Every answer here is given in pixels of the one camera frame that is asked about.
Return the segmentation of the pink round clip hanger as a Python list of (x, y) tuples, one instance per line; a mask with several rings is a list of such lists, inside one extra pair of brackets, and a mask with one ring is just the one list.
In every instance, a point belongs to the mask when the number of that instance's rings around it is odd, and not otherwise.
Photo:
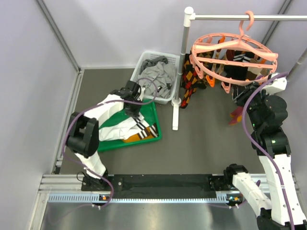
[[(252, 11), (246, 11), (245, 14), (254, 16)], [(191, 48), (189, 58), (199, 78), (206, 80), (206, 75), (209, 75), (215, 78), (215, 81), (219, 80), (226, 93), (230, 93), (231, 87), (235, 85), (245, 86), (253, 81), (262, 83), (277, 69), (278, 54), (245, 34), (254, 21), (249, 21), (246, 28), (243, 23), (239, 23), (239, 34), (206, 34), (196, 40)], [(224, 59), (227, 50), (252, 52), (254, 57), (249, 63), (228, 61)], [(246, 80), (227, 78), (224, 65), (248, 67)]]

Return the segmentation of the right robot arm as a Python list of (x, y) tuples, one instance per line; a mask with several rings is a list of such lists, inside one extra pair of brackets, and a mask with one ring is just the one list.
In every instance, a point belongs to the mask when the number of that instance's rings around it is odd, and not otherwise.
[(253, 182), (242, 165), (231, 164), (224, 171), (224, 184), (238, 189), (253, 209), (260, 230), (305, 230), (307, 218), (300, 206), (291, 170), (291, 149), (282, 129), (288, 117), (286, 101), (270, 95), (258, 83), (235, 86), (233, 101), (249, 117), (253, 132), (247, 136), (264, 168), (269, 196)]

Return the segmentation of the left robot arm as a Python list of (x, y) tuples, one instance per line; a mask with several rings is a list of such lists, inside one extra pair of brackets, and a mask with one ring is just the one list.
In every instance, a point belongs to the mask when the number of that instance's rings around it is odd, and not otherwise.
[(64, 143), (86, 170), (83, 180), (86, 189), (102, 191), (109, 186), (107, 169), (97, 152), (101, 141), (100, 126), (121, 111), (130, 118), (138, 118), (144, 91), (142, 86), (129, 80), (125, 87), (113, 90), (99, 104), (85, 112), (71, 114)]

